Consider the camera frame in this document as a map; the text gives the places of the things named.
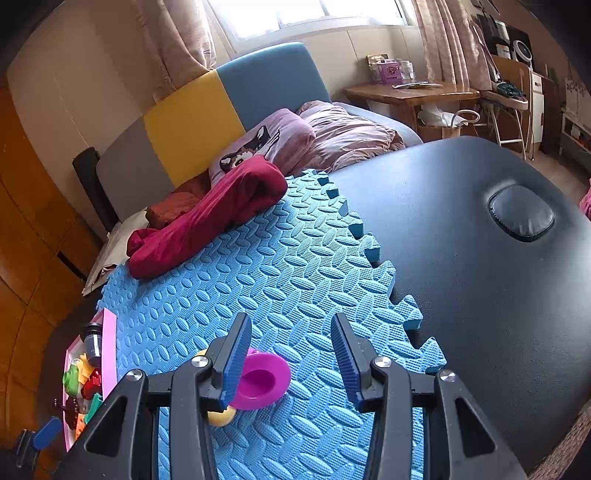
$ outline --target purple box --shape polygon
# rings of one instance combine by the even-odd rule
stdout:
[[[402,83],[402,72],[400,64],[396,60],[386,60],[384,63],[376,64],[382,83],[399,85]]]

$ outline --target pink toy tray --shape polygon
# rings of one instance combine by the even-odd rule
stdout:
[[[115,362],[115,333],[117,328],[117,317],[113,312],[107,309],[99,311],[94,318],[93,322],[103,324],[103,340],[102,340],[102,355],[100,374],[102,376],[102,388],[103,398],[106,398],[111,390],[115,388],[117,384],[117,368]],[[84,343],[77,337],[76,340],[66,350],[66,358],[64,360],[64,372],[67,372],[70,368],[70,364],[73,360],[78,358],[82,353],[85,352]],[[62,405],[66,404],[67,394],[62,389]],[[66,424],[66,414],[63,413],[64,422],[64,438],[66,440],[66,452],[72,448],[76,435],[73,430],[70,430]]]

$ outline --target curtain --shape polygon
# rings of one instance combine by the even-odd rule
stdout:
[[[430,81],[491,90],[482,46],[460,0],[413,0]]]
[[[150,55],[156,101],[211,70],[216,63],[202,0],[131,0]]]

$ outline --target red cloth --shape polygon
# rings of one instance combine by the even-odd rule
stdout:
[[[287,182],[262,155],[233,168],[189,213],[162,230],[144,228],[127,242],[129,272],[134,278],[153,278],[198,253],[217,235],[240,225],[276,204]]]

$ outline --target blue foam mat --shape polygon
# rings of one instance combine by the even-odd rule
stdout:
[[[361,480],[373,414],[348,402],[330,341],[334,313],[409,371],[446,360],[430,338],[420,349],[405,329],[423,319],[414,299],[389,301],[395,269],[379,260],[379,243],[325,174],[288,179],[277,205],[219,235],[204,250],[152,281],[120,266],[98,308],[117,315],[117,375],[140,367],[170,371],[226,335],[234,315],[252,319],[251,346],[281,355],[291,367],[288,392],[274,405],[241,411],[212,428],[220,479]],[[160,421],[159,476],[170,478],[168,411]],[[422,478],[423,424],[413,410],[412,478]]]

